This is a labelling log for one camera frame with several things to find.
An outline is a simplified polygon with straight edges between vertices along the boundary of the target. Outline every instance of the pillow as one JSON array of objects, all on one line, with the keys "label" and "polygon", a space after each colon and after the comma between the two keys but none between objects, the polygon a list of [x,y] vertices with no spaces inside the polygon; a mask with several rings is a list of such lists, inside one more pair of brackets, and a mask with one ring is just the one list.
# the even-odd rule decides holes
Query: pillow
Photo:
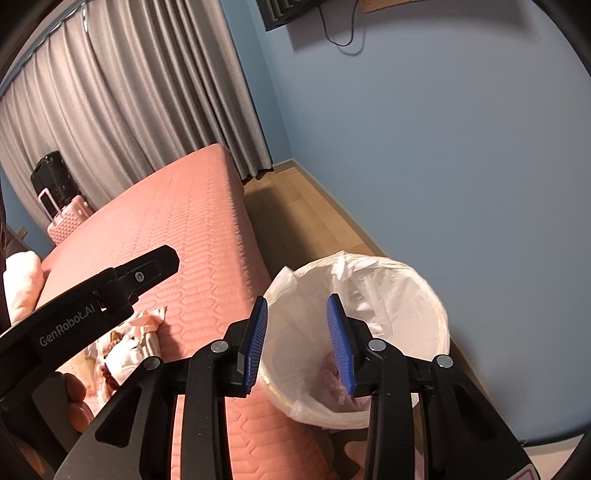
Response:
[{"label": "pillow", "polygon": [[6,259],[4,290],[13,325],[35,310],[44,283],[41,260],[35,252],[19,252]]}]

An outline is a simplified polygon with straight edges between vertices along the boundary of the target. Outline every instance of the black suitcase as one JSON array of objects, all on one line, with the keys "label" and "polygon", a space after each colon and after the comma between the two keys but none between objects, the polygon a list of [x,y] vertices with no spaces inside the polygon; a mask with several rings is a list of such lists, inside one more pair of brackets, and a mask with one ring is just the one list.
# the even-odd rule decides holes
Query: black suitcase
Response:
[{"label": "black suitcase", "polygon": [[[51,152],[39,160],[35,170],[31,173],[31,182],[37,195],[43,189],[49,189],[51,196],[60,209],[68,205],[76,195],[80,195],[78,185],[76,185],[70,170],[68,170],[58,151]],[[41,201],[51,217],[55,218],[57,215],[56,208],[47,195],[44,195]]]}]

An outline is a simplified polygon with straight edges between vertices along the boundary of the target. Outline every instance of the wall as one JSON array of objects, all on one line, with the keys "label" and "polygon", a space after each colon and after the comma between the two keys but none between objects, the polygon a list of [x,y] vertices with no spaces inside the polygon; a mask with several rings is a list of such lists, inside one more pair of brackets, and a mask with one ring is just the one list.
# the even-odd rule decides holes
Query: wall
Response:
[{"label": "wall", "polygon": [[29,216],[25,207],[12,189],[4,172],[0,171],[2,184],[2,198],[6,209],[6,222],[10,228],[17,232],[21,227],[27,229],[24,242],[42,259],[54,248],[46,232],[41,231],[33,219]]},{"label": "wall", "polygon": [[[346,41],[352,1],[324,5]],[[266,33],[249,8],[294,158],[428,279],[517,436],[590,423],[591,79],[557,27],[431,0],[359,14],[339,50],[317,11]]]}]

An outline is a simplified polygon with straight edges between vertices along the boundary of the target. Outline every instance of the wood trim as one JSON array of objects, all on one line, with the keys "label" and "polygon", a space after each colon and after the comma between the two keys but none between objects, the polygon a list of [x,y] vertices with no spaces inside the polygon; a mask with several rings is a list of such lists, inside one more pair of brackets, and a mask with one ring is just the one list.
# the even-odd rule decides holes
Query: wood trim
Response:
[{"label": "wood trim", "polygon": [[378,244],[358,225],[355,219],[351,216],[347,210],[345,210],[339,202],[335,200],[335,198],[324,188],[324,186],[316,180],[301,164],[295,159],[292,158],[290,160],[283,161],[274,165],[273,168],[275,171],[283,171],[288,170],[289,168],[297,168],[301,174],[312,184],[312,186],[320,193],[328,203],[334,208],[339,215],[345,219],[345,221],[349,224],[349,226],[355,231],[357,235],[363,240],[365,245],[369,247],[369,249],[379,257],[385,257],[384,251],[378,246]]},{"label": "wood trim", "polygon": [[273,171],[275,173],[279,173],[284,170],[289,170],[290,168],[293,168],[295,166],[297,166],[296,161],[293,158],[290,158],[289,160],[284,160],[280,161],[279,163],[275,163],[273,165]]}]

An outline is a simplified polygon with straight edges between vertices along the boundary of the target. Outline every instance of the trash can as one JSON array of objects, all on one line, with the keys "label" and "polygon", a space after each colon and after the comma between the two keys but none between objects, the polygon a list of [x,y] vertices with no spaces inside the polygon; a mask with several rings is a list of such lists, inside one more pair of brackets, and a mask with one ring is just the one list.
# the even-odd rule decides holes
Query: trash can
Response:
[{"label": "trash can", "polygon": [[[320,375],[332,351],[326,302],[338,293],[348,316],[366,322],[405,355],[449,353],[447,314],[413,268],[382,257],[339,252],[297,271],[285,267],[265,293],[269,318],[259,368],[271,402],[287,416],[328,429],[361,429],[369,410],[339,411]],[[413,405],[418,396],[413,394]]]}]

